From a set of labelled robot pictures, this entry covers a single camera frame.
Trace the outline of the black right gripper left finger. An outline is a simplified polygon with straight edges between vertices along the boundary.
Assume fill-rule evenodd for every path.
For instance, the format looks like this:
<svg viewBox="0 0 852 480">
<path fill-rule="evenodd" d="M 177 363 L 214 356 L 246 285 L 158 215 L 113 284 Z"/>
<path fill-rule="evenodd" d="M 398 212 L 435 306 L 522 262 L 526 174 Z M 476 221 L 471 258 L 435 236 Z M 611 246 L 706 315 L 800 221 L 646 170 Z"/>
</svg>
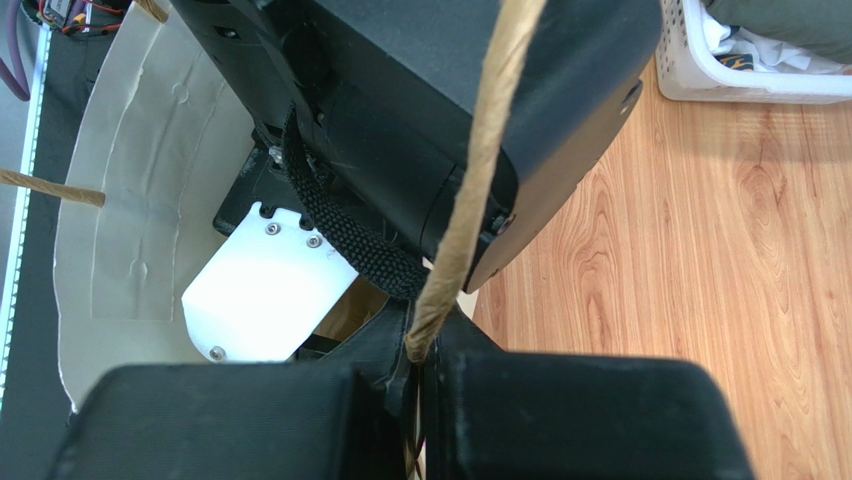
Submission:
<svg viewBox="0 0 852 480">
<path fill-rule="evenodd" d="M 316 360 L 135 365 L 89 393 L 52 479 L 403 479 L 406 309 Z"/>
</svg>

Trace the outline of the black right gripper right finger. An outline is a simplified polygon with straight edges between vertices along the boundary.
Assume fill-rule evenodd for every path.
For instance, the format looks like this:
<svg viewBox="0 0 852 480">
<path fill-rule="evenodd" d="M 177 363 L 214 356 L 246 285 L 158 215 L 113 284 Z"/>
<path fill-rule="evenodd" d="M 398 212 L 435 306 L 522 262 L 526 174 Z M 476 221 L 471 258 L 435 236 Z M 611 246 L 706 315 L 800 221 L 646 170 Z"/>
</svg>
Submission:
<svg viewBox="0 0 852 480">
<path fill-rule="evenodd" d="M 699 365 L 507 352 L 452 312 L 424 368 L 431 479 L 751 479 Z"/>
</svg>

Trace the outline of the kraft paper bag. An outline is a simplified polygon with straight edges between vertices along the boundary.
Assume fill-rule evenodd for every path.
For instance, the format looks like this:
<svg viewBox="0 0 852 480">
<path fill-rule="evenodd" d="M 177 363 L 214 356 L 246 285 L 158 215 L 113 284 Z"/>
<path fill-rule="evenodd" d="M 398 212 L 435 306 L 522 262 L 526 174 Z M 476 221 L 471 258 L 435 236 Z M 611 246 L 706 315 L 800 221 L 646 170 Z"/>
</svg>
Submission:
<svg viewBox="0 0 852 480">
<path fill-rule="evenodd" d="M 116 368 L 243 364 L 212 362 L 195 348 L 181 297 L 231 235 L 217 231 L 214 218 L 246 169 L 254 123 L 175 2 L 143 1 L 127 11 L 89 99 L 66 181 L 11 178 L 61 201 L 53 286 L 58 373 L 73 412 Z M 463 284 L 513 97 L 549 1 L 497 2 L 467 169 L 437 253 L 425 263 L 422 288 L 413 298 L 394 297 L 356 271 L 319 326 L 355 282 L 370 283 L 385 300 L 367 322 L 393 304 L 408 310 L 404 353 L 419 363 L 447 317 L 476 294 Z"/>
</svg>

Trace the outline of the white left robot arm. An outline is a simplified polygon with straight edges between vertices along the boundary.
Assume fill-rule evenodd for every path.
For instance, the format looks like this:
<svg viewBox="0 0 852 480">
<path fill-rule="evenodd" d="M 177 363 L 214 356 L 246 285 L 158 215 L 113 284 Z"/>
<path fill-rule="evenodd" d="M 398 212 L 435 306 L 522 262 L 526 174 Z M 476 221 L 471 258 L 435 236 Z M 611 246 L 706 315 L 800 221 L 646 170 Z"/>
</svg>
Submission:
<svg viewBox="0 0 852 480">
<path fill-rule="evenodd" d="M 497 1 L 177 1 L 252 117 L 214 218 L 290 210 L 391 296 L 413 298 L 467 169 Z M 465 292 L 538 235 L 636 105 L 656 1 L 549 1 L 529 46 Z"/>
</svg>

